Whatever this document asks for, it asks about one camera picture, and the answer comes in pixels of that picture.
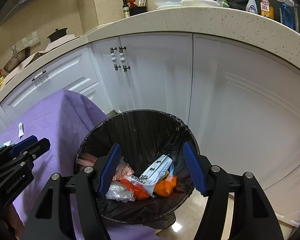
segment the speckled countertop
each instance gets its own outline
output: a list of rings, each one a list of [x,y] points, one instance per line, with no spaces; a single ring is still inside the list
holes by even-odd
[[[139,14],[68,42],[45,54],[18,73],[0,91],[1,101],[24,79],[55,58],[105,38],[145,32],[202,33],[261,48],[300,69],[300,34],[260,15],[219,7],[181,7]]]

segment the tiled floor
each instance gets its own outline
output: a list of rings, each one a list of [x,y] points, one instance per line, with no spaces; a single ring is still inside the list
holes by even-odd
[[[186,202],[184,202],[181,207],[175,211],[177,218],[176,223],[172,227],[159,232],[157,236],[166,237],[169,240],[193,239],[200,224],[207,200],[207,197],[204,198],[195,189],[190,198],[188,198]],[[222,240],[227,240],[229,238],[233,204],[234,200],[230,197]],[[280,226],[284,239],[288,239],[293,227],[285,223],[280,223]]]

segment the purple cloth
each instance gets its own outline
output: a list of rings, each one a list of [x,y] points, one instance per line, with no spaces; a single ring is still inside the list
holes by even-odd
[[[47,138],[51,144],[50,150],[34,161],[34,180],[13,202],[24,224],[50,176],[55,172],[62,176],[73,175],[75,155],[80,143],[89,131],[106,118],[85,96],[59,90],[31,107],[0,135],[0,145],[10,140],[16,144],[31,135],[38,140]],[[21,139],[18,138],[20,122],[24,127]],[[75,198],[71,200],[76,237],[83,240]],[[110,224],[108,227],[112,240],[158,239],[154,231],[143,225]]]

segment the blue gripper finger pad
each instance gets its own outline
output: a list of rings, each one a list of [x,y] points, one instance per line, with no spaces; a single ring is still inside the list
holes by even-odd
[[[117,144],[113,149],[111,156],[100,175],[100,183],[98,189],[98,193],[100,194],[100,196],[104,196],[108,192],[110,184],[112,182],[112,178],[115,174],[115,171],[117,169],[120,160],[121,160],[121,147],[119,144]]]
[[[191,175],[191,179],[194,183],[195,188],[204,195],[207,192],[207,188],[205,185],[205,175],[197,161],[195,155],[198,155],[193,147],[189,145],[188,142],[183,144],[183,157],[188,166],[188,170]]]

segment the black garbage bag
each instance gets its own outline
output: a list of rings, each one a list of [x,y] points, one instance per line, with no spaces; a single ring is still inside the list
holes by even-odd
[[[162,154],[170,155],[177,176],[177,186],[168,197],[149,197],[127,203],[105,197],[98,199],[102,216],[118,223],[148,224],[175,211],[194,190],[183,158],[183,143],[188,140],[199,153],[197,141],[184,122],[154,110],[124,112],[95,127],[81,143],[78,158],[83,153],[105,156],[116,142],[121,145],[124,161],[134,170],[135,176],[139,177]]]

